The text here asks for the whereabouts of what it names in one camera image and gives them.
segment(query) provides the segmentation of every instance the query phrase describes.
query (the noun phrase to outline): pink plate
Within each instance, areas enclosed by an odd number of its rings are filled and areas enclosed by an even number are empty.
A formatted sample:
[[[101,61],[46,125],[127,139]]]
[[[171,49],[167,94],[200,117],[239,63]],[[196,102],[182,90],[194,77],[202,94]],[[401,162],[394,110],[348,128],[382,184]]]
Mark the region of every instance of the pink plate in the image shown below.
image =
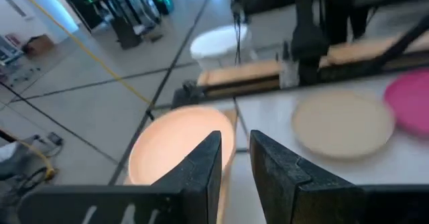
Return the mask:
[[[393,109],[398,125],[429,136],[429,70],[399,77],[388,86],[384,99]]]

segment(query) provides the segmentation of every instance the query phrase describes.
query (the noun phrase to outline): white wall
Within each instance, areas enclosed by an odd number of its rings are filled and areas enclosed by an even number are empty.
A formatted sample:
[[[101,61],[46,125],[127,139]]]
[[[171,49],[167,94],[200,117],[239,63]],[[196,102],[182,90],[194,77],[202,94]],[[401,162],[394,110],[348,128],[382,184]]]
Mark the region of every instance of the white wall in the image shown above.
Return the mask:
[[[58,23],[64,26],[69,32],[73,33],[78,30],[78,26],[74,22],[73,18],[64,8],[64,6],[58,2],[58,0],[34,0],[37,4],[42,6]],[[44,15],[35,5],[28,1],[28,5],[33,9],[36,17],[46,25],[49,30],[49,37],[55,43],[59,43],[65,40],[68,36],[61,30],[49,17]]]
[[[23,43],[33,36],[48,34],[48,28],[35,15],[33,9],[29,7],[25,0],[13,0],[20,7],[27,17],[18,14],[5,0],[0,0],[0,34],[6,35],[15,33],[18,40]]]
[[[70,16],[72,17],[72,19],[74,20],[74,22],[76,24],[82,23],[82,21],[80,20],[80,18],[77,16],[77,14],[74,12],[73,8],[67,3],[66,0],[58,0],[58,1],[67,10],[68,14],[70,14]]]

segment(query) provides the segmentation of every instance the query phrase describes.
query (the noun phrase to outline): yellow cable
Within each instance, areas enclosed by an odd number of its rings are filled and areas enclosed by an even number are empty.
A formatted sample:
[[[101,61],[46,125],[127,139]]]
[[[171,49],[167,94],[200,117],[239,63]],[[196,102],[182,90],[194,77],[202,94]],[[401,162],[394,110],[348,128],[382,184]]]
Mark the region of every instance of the yellow cable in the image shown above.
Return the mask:
[[[52,167],[51,162],[49,161],[49,159],[43,153],[41,153],[41,151],[39,151],[38,149],[36,149],[35,147],[33,147],[31,144],[27,144],[24,141],[20,140],[18,137],[14,136],[12,133],[9,133],[5,129],[2,129],[2,131],[4,131],[9,136],[11,136],[14,139],[16,139],[18,143],[24,145],[25,147],[27,147],[28,149],[30,149],[32,152],[34,152],[37,156],[39,156],[39,158],[41,158],[43,160],[44,164],[46,165],[46,169],[47,169],[46,170],[46,179],[50,179],[50,177],[53,177],[53,175],[55,174],[56,171]]]
[[[29,0],[31,3],[33,3],[40,11],[42,11],[43,14],[48,16],[61,30],[66,32],[66,34],[72,38],[73,41],[75,41],[79,47],[85,51],[92,59],[94,59],[96,62],[100,63],[101,66],[110,74],[113,76],[113,78],[117,81],[119,81],[125,88],[130,90],[134,95],[136,95],[138,98],[140,98],[142,101],[146,102],[149,106],[152,106],[152,102],[145,97],[143,97],[139,92],[137,92],[132,86],[127,84],[120,76],[118,76],[116,73],[114,73],[109,67],[106,66],[106,64],[98,57],[96,57],[85,45],[79,41],[75,36],[73,36],[64,26],[62,26],[60,23],[58,23],[42,6],[37,4],[34,0]]]

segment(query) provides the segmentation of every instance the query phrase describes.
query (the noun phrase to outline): floor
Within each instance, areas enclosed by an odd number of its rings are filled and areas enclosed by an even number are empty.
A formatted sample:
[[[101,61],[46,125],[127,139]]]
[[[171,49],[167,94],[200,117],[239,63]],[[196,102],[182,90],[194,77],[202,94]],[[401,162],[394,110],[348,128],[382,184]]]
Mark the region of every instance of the floor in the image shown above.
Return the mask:
[[[232,23],[230,0],[174,0],[174,3],[175,11],[162,23],[164,37],[155,43],[144,42],[124,51],[109,28],[93,35],[84,30],[76,33],[109,68],[156,105],[170,104],[175,89],[184,80],[195,80],[200,74],[200,67],[189,52],[192,39],[209,29]],[[422,6],[425,4],[418,3],[419,7],[410,3],[380,9],[369,24],[366,38],[390,36],[410,28],[427,12]],[[282,42],[291,40],[295,24],[294,6],[253,16],[249,27],[258,57],[274,58],[280,54]],[[114,80],[70,39],[28,64],[40,67],[41,71],[13,88],[25,101],[3,87],[0,89],[0,126],[22,138],[33,134],[46,136],[51,131],[64,138],[62,153],[53,159],[60,170],[54,184],[121,184],[131,144],[150,124],[145,117],[147,104]],[[225,104],[227,108],[234,106],[232,101],[210,103],[219,109],[224,109]],[[154,115],[159,117],[166,111],[156,111]],[[239,123],[237,133],[237,144],[246,146],[244,123]],[[241,171],[238,166],[248,166],[248,162],[248,156],[235,159],[233,173],[238,170],[232,179],[234,197],[248,198],[246,192],[255,191],[254,186],[241,188],[252,177],[250,170]],[[248,209],[234,204],[241,201],[260,206],[258,200],[231,197],[234,211],[227,212],[226,223],[245,222],[243,217]],[[252,221],[263,222],[263,219]]]

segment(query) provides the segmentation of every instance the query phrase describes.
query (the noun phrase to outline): orange plate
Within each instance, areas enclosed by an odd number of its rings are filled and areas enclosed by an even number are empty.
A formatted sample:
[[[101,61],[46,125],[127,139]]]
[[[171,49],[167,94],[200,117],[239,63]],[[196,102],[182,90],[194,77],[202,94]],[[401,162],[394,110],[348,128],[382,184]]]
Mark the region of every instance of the orange plate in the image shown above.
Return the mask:
[[[230,165],[235,134],[229,119],[210,107],[182,107],[156,119],[140,135],[129,157],[132,184],[153,184],[176,167],[212,131],[222,134],[222,170]]]

